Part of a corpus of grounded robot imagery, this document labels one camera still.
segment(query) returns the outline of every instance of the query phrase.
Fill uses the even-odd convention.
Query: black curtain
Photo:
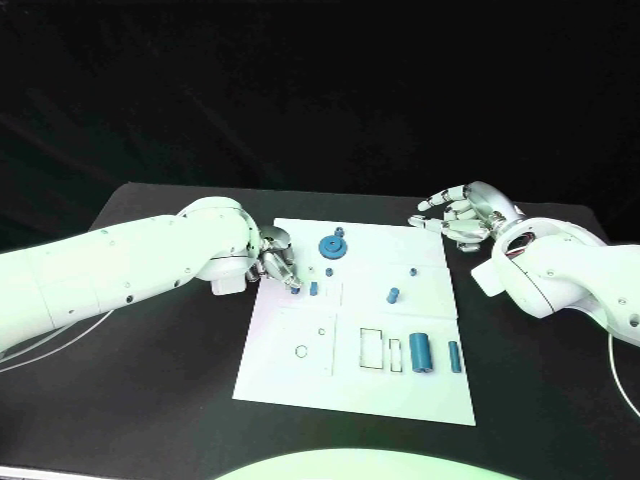
[[[640,2],[0,0],[0,251],[84,232],[128,181],[471,180],[640,242]]]

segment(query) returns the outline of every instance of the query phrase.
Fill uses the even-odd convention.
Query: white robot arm
[[[239,203],[209,197],[177,215],[114,225],[0,255],[0,352],[65,325],[167,292],[193,278],[215,295],[259,275],[300,287],[288,234],[258,230]]]
[[[640,245],[607,246],[582,227],[528,218],[483,182],[444,190],[418,209],[451,200],[444,221],[414,215],[409,224],[440,231],[464,252],[494,238],[492,258],[471,271],[486,294],[507,291],[536,318],[574,308],[640,346]]]

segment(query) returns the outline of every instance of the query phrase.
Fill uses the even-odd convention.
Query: paper
[[[277,219],[275,226],[291,235],[304,285],[291,295],[280,282],[261,280],[234,398],[476,425],[441,236],[346,222]],[[347,253],[327,260],[319,243],[337,226]],[[411,369],[414,332],[428,334],[431,373]],[[450,341],[463,350],[457,374]]]

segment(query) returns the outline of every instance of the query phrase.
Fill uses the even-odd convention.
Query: white cable
[[[11,355],[7,355],[4,358],[1,358],[0,359],[0,364],[3,362],[7,362],[9,360],[11,360],[14,357],[19,357],[20,355],[24,355],[24,353],[32,351],[36,347],[40,347],[52,338],[58,337],[72,327],[72,325],[73,325],[73,323],[71,323],[69,325],[66,325],[65,327],[58,329],[50,335],[46,335],[46,337],[43,337],[42,340],[39,340],[39,342],[36,342],[27,348],[24,348],[19,352],[14,352]]]
[[[114,311],[111,310],[102,317],[101,317],[101,320],[69,341],[66,342],[63,345],[61,345],[55,350],[52,350],[50,352],[45,353],[43,355],[40,355],[39,357],[35,357],[32,358],[32,360],[27,360],[26,362],[22,362],[19,363],[17,365],[11,365],[10,367],[6,367],[0,370],[0,373],[3,372],[7,372],[9,370],[13,370],[13,368],[17,368],[17,367],[22,367],[23,365],[29,365],[30,363],[36,362],[37,360],[40,360],[42,358],[46,358],[49,355],[53,355],[56,352],[59,352],[65,347],[69,347],[101,324],[101,322],[104,322],[104,320],[107,319],[107,317],[114,313]]]
[[[616,362],[613,361],[613,335],[608,334],[608,361],[611,363],[611,372],[613,372],[613,379],[616,380],[616,386],[618,387],[620,393],[623,394],[623,398],[626,399],[627,404],[630,405],[630,408],[633,409],[634,413],[640,417],[640,411],[633,405],[633,402],[627,398],[626,391],[623,390],[623,385],[620,384],[618,380],[618,374],[616,373]]]

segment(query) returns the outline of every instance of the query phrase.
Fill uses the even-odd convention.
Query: table
[[[258,225],[275,217],[405,225],[419,201],[130,183],[92,229],[176,213],[213,195],[235,198]],[[604,236],[587,207],[519,206]],[[215,298],[193,280],[117,310],[61,353],[0,375],[0,465],[212,479],[285,453],[360,447],[522,478],[640,478],[640,422],[613,383],[604,331],[580,312],[539,321],[507,295],[486,297],[469,273],[486,253],[463,254],[448,241],[445,254],[477,427],[232,400],[257,286]],[[617,342],[616,359],[640,408],[640,350]]]

